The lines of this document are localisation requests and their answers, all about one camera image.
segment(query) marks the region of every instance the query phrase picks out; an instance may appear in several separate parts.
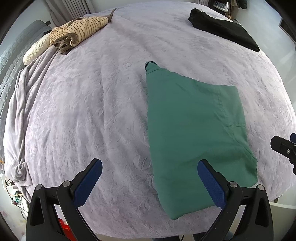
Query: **silver screw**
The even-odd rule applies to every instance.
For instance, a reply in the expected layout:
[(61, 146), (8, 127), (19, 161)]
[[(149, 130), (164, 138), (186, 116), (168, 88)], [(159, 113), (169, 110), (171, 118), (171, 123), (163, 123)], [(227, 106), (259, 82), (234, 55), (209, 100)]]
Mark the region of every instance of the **silver screw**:
[(263, 191), (265, 188), (264, 188), (263, 185), (260, 184), (260, 185), (258, 185), (258, 189), (261, 190), (261, 191)]
[(41, 184), (38, 184), (38, 185), (35, 187), (36, 190), (39, 190), (39, 189), (41, 189), (41, 188), (42, 188), (42, 185), (41, 185)]
[(69, 181), (64, 181), (63, 182), (63, 187), (68, 187), (70, 185), (70, 182)]
[(232, 188), (236, 188), (236, 187), (237, 187), (237, 183), (236, 183), (236, 182), (230, 182), (229, 185), (230, 185)]

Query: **red object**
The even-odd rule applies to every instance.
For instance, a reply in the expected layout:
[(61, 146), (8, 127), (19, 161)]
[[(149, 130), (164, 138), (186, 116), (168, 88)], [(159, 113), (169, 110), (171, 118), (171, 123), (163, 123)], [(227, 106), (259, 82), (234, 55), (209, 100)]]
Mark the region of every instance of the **red object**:
[(61, 226), (62, 226), (62, 229), (63, 229), (63, 231), (64, 231), (65, 236), (66, 236), (68, 239), (70, 239), (71, 241), (77, 241), (77, 240), (75, 239), (75, 237), (74, 237), (74, 235), (73, 235), (73, 233), (72, 233), (72, 231), (71, 231), (69, 225), (65, 224), (65, 222), (64, 222), (62, 219), (60, 219), (60, 218), (59, 218), (59, 222), (60, 222), (60, 224), (61, 224)]

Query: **bedspread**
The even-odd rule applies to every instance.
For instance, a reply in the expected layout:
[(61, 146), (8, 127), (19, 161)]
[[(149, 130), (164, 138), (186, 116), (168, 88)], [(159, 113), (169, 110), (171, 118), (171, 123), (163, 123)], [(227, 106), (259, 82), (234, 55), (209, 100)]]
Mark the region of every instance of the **bedspread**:
[(79, 209), (94, 232), (143, 238), (210, 227), (219, 208), (170, 220), (160, 206), (147, 136), (146, 61), (205, 83), (235, 85), (259, 183), (269, 199), (295, 184), (289, 160), (270, 147), (274, 135), (287, 139), (296, 127), (277, 70), (262, 51), (193, 28), (193, 8), (225, 19), (194, 3), (131, 4), (69, 54), (52, 46), (19, 74), (23, 85), (10, 101), (4, 136), (5, 172), (27, 177), (17, 182), (27, 198), (38, 183), (60, 185), (99, 158), (103, 173)]

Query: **headboard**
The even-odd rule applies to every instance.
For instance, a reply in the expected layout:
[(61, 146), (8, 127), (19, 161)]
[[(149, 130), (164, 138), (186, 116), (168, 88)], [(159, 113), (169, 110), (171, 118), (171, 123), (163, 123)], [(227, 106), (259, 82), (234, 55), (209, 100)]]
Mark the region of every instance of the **headboard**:
[(0, 169), (3, 168), (3, 135), (9, 100), (15, 88), (18, 72), (25, 68), (22, 62), (23, 56), (43, 36), (43, 32), (49, 30), (51, 28), (43, 21), (34, 21), (19, 34), (0, 57)]

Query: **folded green shirt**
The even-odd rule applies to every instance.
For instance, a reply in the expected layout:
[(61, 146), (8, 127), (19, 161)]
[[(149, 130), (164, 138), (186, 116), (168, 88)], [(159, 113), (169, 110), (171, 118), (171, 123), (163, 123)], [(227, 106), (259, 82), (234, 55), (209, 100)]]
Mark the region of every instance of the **folded green shirt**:
[(146, 63), (148, 138), (159, 201), (171, 219), (214, 203), (197, 174), (202, 159), (228, 181), (257, 183), (235, 86), (210, 85)]

